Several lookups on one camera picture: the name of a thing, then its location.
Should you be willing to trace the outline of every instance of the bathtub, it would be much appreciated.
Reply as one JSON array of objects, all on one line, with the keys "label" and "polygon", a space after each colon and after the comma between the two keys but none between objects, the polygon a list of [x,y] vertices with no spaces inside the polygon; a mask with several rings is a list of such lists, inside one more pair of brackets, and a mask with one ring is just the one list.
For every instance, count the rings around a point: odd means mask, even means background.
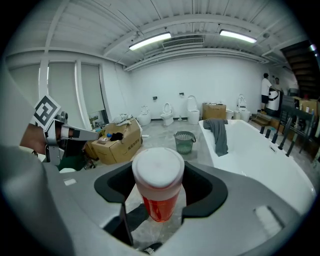
[{"label": "bathtub", "polygon": [[304,171],[284,150],[243,120],[225,125],[228,154],[217,156],[215,138],[199,121],[198,162],[255,179],[281,197],[301,215],[308,212],[315,189]]}]

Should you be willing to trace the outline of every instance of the toilet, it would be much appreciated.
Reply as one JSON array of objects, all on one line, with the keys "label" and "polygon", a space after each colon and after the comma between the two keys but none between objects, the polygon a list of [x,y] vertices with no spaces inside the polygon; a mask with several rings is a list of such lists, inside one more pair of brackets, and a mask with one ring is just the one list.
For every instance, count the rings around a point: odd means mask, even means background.
[{"label": "toilet", "polygon": [[146,126],[151,122],[151,113],[147,105],[141,107],[141,113],[136,118],[141,126]]},{"label": "toilet", "polygon": [[238,98],[238,111],[240,111],[241,119],[245,122],[248,122],[251,112],[247,110],[247,102],[243,94],[240,94]]},{"label": "toilet", "polygon": [[165,126],[171,125],[174,122],[174,113],[172,111],[170,103],[166,103],[163,106],[162,114],[160,115],[163,119],[163,124]]},{"label": "toilet", "polygon": [[196,97],[190,95],[187,99],[187,117],[191,125],[197,125],[200,118],[200,110],[197,108]]},{"label": "toilet", "polygon": [[234,112],[227,108],[225,110],[225,116],[226,116],[227,120],[231,120],[233,118],[233,116],[234,116]]},{"label": "toilet", "polygon": [[233,119],[241,120],[241,112],[240,111],[235,110],[233,114],[234,114]]}]

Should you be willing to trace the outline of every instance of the white lid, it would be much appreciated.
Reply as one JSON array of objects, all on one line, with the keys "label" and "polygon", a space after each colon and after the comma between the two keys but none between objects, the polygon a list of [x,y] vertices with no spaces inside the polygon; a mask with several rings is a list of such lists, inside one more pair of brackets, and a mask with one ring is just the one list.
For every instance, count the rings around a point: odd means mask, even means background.
[{"label": "white lid", "polygon": [[142,114],[142,115],[147,115],[148,112],[149,112],[148,106],[147,106],[147,105],[143,105],[143,106],[141,107],[141,114]]},{"label": "white lid", "polygon": [[238,107],[239,108],[246,108],[247,107],[247,102],[245,100],[245,97],[240,94],[238,98]]},{"label": "white lid", "polygon": [[198,110],[196,97],[193,95],[190,95],[187,99],[187,110],[188,111]]},{"label": "white lid", "polygon": [[142,151],[133,160],[136,179],[154,188],[165,188],[183,175],[185,162],[170,148],[154,147]]},{"label": "white lid", "polygon": [[171,105],[167,102],[163,106],[163,113],[170,114],[172,112]]}]

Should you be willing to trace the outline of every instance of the hand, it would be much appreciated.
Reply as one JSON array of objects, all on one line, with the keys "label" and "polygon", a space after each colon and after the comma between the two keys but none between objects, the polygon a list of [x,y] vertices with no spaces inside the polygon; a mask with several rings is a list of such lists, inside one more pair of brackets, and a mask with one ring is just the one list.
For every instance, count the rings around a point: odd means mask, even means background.
[{"label": "hand", "polygon": [[[69,129],[69,137],[72,137],[74,133],[73,129]],[[58,141],[61,137],[61,126],[57,125],[55,127],[56,140]],[[29,148],[37,152],[38,154],[46,154],[46,139],[44,131],[41,127],[35,126],[34,124],[29,123],[26,128],[20,146]]]}]

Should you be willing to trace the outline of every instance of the fluorescent light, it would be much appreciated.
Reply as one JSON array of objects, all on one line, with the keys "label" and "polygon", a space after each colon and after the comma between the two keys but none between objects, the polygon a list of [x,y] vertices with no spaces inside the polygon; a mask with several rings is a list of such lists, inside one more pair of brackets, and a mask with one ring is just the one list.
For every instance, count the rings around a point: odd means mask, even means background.
[{"label": "fluorescent light", "polygon": [[227,30],[221,30],[220,31],[220,36],[226,36],[226,37],[231,37],[231,38],[238,38],[240,40],[247,41],[249,43],[255,43],[257,40],[254,39],[253,37],[246,36],[244,34],[239,34]]},{"label": "fluorescent light", "polygon": [[317,47],[316,47],[315,44],[311,44],[311,45],[310,45],[310,48],[311,48],[312,51],[315,51],[315,50],[317,49]]},{"label": "fluorescent light", "polygon": [[160,41],[160,40],[165,40],[165,39],[168,39],[168,38],[171,38],[171,34],[169,32],[163,33],[163,34],[158,34],[158,35],[149,37],[149,38],[147,38],[145,40],[142,40],[140,42],[137,42],[137,43],[129,46],[129,49],[133,51],[133,50],[136,50],[136,49],[138,49],[140,47],[146,46],[148,44],[152,44],[154,42],[157,42],[157,41]]}]

